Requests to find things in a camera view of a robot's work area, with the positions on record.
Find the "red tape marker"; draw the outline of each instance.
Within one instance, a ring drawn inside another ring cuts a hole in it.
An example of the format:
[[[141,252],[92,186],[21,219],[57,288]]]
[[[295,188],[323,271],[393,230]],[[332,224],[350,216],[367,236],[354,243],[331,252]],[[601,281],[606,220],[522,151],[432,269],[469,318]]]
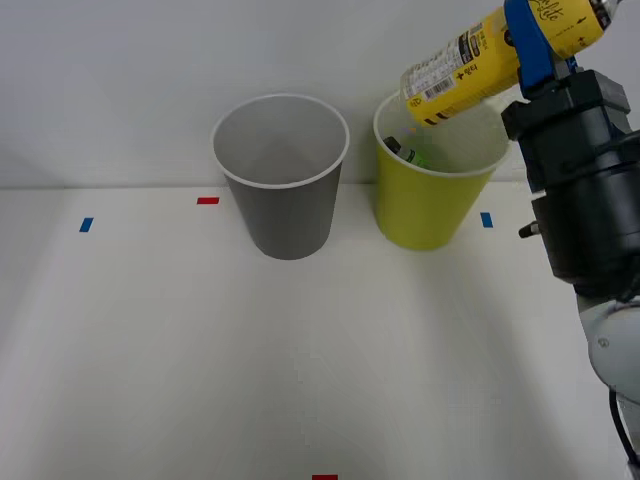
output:
[[[217,205],[220,203],[220,197],[200,197],[198,205]]]

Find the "blue tape marker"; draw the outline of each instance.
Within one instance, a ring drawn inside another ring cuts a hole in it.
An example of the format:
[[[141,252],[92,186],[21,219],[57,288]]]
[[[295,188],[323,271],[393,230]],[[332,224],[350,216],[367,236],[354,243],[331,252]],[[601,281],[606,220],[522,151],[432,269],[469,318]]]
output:
[[[480,213],[480,218],[482,218],[482,226],[484,228],[493,228],[493,220],[491,220],[491,214],[489,212]]]
[[[93,223],[93,218],[85,218],[82,221],[82,225],[80,226],[80,233],[88,233],[89,229],[91,229],[91,224]]]

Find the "yellow bottle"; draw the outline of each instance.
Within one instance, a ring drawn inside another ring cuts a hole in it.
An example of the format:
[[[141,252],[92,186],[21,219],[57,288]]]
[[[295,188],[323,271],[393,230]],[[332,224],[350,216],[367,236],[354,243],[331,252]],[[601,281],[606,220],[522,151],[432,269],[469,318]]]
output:
[[[618,1],[529,0],[529,7],[554,52],[568,59],[602,37]],[[500,7],[407,70],[401,92],[415,120],[435,126],[518,83],[519,66]]]

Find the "yellow cup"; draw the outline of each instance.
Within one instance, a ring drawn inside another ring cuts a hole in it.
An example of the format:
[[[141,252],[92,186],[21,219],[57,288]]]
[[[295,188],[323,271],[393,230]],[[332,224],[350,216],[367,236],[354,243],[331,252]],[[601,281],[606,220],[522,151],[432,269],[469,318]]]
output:
[[[393,243],[431,250],[449,243],[509,149],[500,111],[504,100],[483,102],[437,128],[415,123],[399,93],[376,111],[378,142],[376,219]],[[430,169],[416,167],[389,150],[395,137],[416,150]]]

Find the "white table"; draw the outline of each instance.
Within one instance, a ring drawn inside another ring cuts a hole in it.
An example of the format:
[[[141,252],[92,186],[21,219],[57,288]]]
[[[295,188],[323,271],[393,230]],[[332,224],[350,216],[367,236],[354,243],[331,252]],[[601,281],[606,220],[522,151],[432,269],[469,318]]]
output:
[[[0,192],[0,478],[625,478],[527,187],[431,253],[372,195],[282,262],[224,188]]]

